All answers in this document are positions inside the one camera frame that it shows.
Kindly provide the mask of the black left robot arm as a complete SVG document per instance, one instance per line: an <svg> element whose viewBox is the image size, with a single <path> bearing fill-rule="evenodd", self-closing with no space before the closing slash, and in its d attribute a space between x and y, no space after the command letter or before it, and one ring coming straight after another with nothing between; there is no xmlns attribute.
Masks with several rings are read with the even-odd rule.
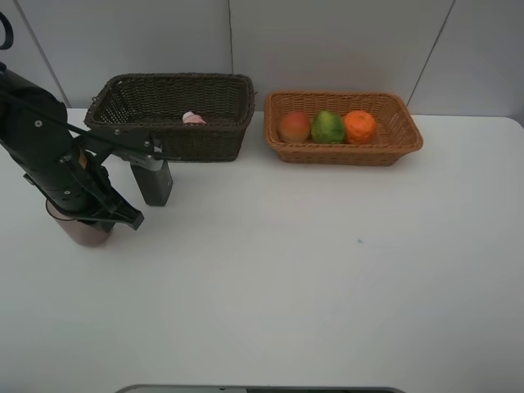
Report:
<svg viewBox="0 0 524 393"><path fill-rule="evenodd" d="M140 210L111 185L104 160L114 147L67 123L66 106L6 66L1 67L1 144L65 220L110 232L138 229Z"/></svg>

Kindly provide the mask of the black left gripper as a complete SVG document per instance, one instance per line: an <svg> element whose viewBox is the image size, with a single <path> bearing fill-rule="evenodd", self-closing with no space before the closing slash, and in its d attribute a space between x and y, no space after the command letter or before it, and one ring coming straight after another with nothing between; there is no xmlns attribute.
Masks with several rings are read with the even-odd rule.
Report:
<svg viewBox="0 0 524 393"><path fill-rule="evenodd" d="M69 134L31 138L22 147L26 177L60 211L70 217L109 217L107 221L77 220L80 234L111 233L115 223L138 230L143 213L111 186L107 171L84 152Z"/></svg>

